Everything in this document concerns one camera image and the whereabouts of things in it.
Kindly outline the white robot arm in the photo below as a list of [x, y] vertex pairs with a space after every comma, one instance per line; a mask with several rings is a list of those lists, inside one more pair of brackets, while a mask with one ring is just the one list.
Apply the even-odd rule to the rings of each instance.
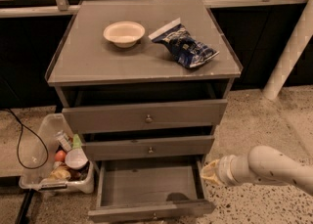
[[216, 159], [201, 169], [201, 178], [211, 185], [292, 185], [313, 196], [313, 166], [268, 146], [253, 147], [246, 155]]

